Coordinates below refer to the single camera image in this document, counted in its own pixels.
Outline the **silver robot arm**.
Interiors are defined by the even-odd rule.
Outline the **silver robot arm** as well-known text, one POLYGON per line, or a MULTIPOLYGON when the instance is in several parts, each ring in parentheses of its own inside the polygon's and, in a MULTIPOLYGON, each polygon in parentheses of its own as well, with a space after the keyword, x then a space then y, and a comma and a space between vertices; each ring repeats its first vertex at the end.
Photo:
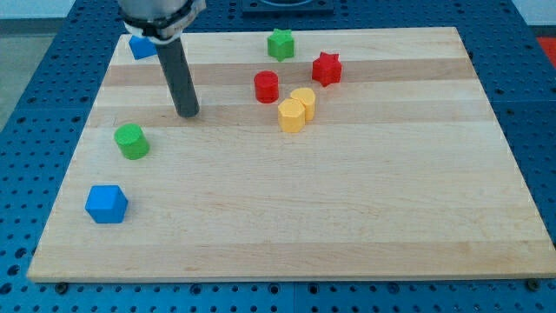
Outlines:
POLYGON ((118 0, 118 5, 126 30, 155 45, 177 115, 195 117, 200 105, 181 37, 206 9, 205 0, 118 0))

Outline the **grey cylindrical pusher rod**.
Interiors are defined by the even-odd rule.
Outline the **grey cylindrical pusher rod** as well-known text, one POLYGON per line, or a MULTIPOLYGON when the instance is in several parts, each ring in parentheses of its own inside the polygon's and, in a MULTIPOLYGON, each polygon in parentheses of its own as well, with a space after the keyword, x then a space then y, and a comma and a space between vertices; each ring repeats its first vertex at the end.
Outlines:
POLYGON ((195 86, 180 38, 157 44, 156 52, 179 117, 195 117, 200 110, 195 86))

